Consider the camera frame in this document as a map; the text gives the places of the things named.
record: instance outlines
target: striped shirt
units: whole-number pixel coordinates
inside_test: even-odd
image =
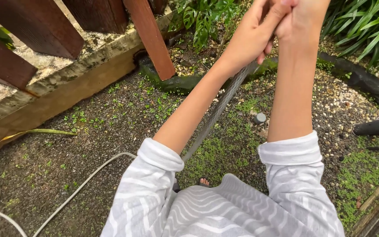
[[[344,236],[320,184],[317,133],[258,147],[270,194],[227,174],[214,188],[172,191],[184,168],[177,153],[151,138],[125,171],[102,237]]]

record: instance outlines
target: wooden fence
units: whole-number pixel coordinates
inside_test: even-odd
[[[175,74],[153,13],[167,0],[62,0],[86,31],[124,34],[128,10],[162,80]],[[84,40],[54,0],[0,0],[0,24],[33,51],[76,59]],[[36,68],[0,43],[0,83],[24,90]]]

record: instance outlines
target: wet ground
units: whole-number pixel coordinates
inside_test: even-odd
[[[265,142],[268,123],[255,125],[252,117],[256,112],[270,116],[274,83],[275,75],[270,75],[238,90],[212,134],[177,174],[182,188],[195,184],[201,175],[215,186],[231,172],[267,192],[256,147]],[[379,184],[379,153],[364,150],[379,145],[379,137],[356,138],[350,125],[376,119],[379,110],[321,70],[317,70],[314,96],[313,125],[325,163],[322,183],[349,228],[357,219],[356,198],[362,196],[363,202]],[[5,145],[0,149],[0,211],[33,235],[106,160],[124,151],[136,154],[144,138],[152,137],[183,99],[159,92],[134,73],[41,126],[78,136],[28,134]],[[121,175],[131,161],[123,156],[101,170],[40,236],[100,235]],[[6,236],[20,235],[0,218],[0,237]]]

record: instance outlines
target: cuff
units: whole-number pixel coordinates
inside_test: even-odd
[[[137,156],[162,170],[179,172],[184,168],[184,162],[176,152],[149,137],[144,139]]]
[[[317,132],[298,138],[292,138],[259,145],[258,154],[264,164],[300,165],[321,161]]]

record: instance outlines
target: concrete ledge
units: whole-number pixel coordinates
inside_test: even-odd
[[[172,15],[167,7],[156,19],[162,33]],[[136,67],[133,55],[144,45],[132,24],[124,35],[84,32],[73,24],[86,41],[77,60],[35,53],[26,46],[15,51],[39,71],[25,92],[0,85],[0,140],[38,127]],[[0,142],[0,147],[9,141]]]

